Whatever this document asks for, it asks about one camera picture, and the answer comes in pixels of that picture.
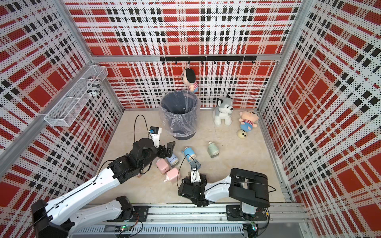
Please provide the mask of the bright blue pencil sharpener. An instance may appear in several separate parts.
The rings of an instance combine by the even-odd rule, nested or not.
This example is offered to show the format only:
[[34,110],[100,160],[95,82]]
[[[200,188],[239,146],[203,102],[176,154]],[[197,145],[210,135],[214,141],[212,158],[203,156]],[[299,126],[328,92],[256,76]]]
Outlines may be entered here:
[[191,147],[185,147],[184,150],[182,150],[182,153],[188,162],[191,162],[194,159],[196,159],[196,154]]

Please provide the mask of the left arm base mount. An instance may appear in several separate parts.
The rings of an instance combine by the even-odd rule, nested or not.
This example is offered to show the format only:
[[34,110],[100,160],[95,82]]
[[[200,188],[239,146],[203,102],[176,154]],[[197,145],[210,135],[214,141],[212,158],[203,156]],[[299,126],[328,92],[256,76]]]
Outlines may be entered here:
[[149,206],[133,206],[133,209],[124,210],[121,215],[113,220],[107,220],[107,222],[125,222],[138,219],[145,222],[148,216]]

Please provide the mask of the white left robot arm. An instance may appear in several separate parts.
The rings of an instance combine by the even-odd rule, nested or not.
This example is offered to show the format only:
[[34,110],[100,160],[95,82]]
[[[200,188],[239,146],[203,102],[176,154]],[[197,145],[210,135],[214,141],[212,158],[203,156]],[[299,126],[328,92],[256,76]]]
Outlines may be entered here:
[[98,196],[138,175],[157,157],[171,157],[176,143],[159,145],[150,138],[134,142],[130,153],[113,160],[97,176],[56,199],[32,204],[32,223],[38,238],[67,238],[75,231],[103,221],[125,221],[135,210],[126,196],[85,209]]

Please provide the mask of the pink pencil sharpener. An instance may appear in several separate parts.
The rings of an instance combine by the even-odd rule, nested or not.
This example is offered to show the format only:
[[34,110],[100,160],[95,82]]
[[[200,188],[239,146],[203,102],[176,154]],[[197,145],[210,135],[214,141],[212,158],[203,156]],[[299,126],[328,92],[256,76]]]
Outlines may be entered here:
[[163,175],[171,169],[166,159],[158,159],[156,161],[156,166]]
[[181,178],[180,172],[177,168],[172,168],[165,174],[163,182],[176,183]]

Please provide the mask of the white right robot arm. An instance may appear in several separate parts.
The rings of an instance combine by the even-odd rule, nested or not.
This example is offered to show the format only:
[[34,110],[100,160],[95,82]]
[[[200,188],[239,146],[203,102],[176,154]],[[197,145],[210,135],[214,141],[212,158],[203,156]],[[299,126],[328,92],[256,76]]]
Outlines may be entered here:
[[181,180],[178,196],[198,207],[230,197],[240,202],[242,215],[255,215],[270,207],[269,188],[268,177],[262,173],[233,168],[225,178],[209,182],[205,174],[193,170]]

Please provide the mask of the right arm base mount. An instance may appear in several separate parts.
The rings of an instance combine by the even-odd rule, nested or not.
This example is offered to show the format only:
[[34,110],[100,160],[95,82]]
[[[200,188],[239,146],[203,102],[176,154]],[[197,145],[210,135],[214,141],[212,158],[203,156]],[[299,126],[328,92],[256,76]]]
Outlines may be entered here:
[[257,208],[246,203],[227,205],[228,221],[266,221],[267,215],[263,208]]

